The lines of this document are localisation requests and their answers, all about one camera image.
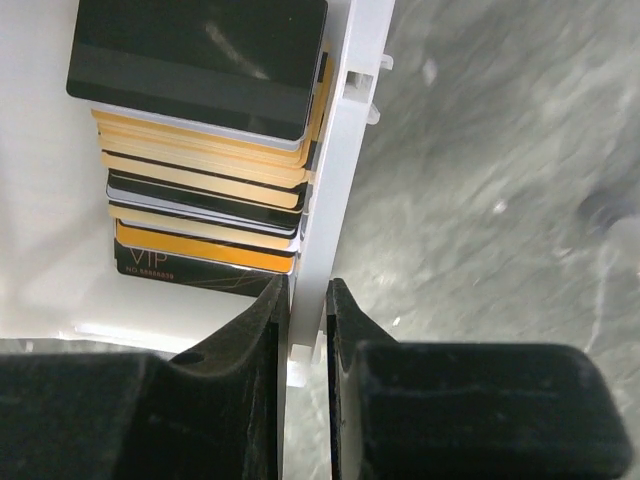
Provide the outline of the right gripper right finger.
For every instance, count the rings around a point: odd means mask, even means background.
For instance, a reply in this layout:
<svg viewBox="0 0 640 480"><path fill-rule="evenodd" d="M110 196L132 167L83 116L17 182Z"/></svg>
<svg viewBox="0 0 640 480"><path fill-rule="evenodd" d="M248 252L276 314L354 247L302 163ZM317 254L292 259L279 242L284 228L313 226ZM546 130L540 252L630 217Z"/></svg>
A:
<svg viewBox="0 0 640 480"><path fill-rule="evenodd" d="M633 445L582 351L548 343L411 343L341 279L326 296L336 479L618 479Z"/></svg>

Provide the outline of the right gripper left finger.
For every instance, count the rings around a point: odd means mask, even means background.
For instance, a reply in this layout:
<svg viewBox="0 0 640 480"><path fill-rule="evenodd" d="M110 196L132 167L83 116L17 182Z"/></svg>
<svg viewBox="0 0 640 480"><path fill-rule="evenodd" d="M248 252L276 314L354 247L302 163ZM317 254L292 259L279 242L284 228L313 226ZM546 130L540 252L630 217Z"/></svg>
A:
<svg viewBox="0 0 640 480"><path fill-rule="evenodd" d="M5 479L278 479L289 282L169 360L151 353L1 359Z"/></svg>

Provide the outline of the white plastic card bin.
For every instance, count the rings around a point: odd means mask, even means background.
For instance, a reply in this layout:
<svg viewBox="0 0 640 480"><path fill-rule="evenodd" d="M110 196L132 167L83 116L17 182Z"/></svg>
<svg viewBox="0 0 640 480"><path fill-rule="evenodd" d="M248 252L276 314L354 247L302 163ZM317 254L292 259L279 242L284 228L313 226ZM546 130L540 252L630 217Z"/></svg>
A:
<svg viewBox="0 0 640 480"><path fill-rule="evenodd" d="M87 103L67 94L78 5L1 5L1 335L178 353L249 306L244 296L117 272L106 171ZM302 387L324 341L324 296L373 95L391 69L390 1L333 1L337 57L316 182L291 292L288 383Z"/></svg>

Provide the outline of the black credit card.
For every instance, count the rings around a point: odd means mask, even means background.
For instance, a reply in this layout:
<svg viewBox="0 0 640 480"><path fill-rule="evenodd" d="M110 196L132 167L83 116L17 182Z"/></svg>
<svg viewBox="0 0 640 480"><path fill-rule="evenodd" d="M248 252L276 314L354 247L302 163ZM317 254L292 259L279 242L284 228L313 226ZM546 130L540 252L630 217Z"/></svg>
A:
<svg viewBox="0 0 640 480"><path fill-rule="evenodd" d="M327 16L324 1L83 1L66 89L140 119L293 151Z"/></svg>

